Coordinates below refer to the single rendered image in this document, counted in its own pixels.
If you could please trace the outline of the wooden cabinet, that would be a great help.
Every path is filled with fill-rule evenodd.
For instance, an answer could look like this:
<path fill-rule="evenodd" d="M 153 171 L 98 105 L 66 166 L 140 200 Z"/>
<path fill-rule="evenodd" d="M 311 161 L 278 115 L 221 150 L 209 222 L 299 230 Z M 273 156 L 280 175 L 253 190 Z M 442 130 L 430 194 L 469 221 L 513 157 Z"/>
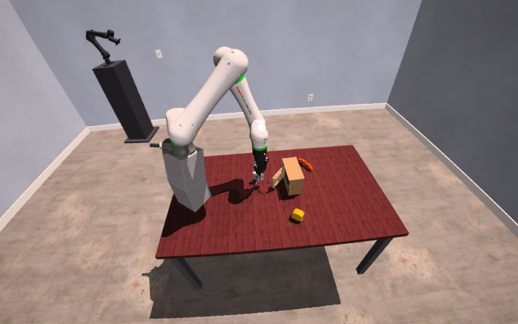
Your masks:
<path fill-rule="evenodd" d="M 283 178 L 288 195 L 302 194 L 304 175 L 296 157 L 282 159 L 283 167 L 271 179 L 272 188 Z M 284 172 L 285 171 L 285 172 Z"/>

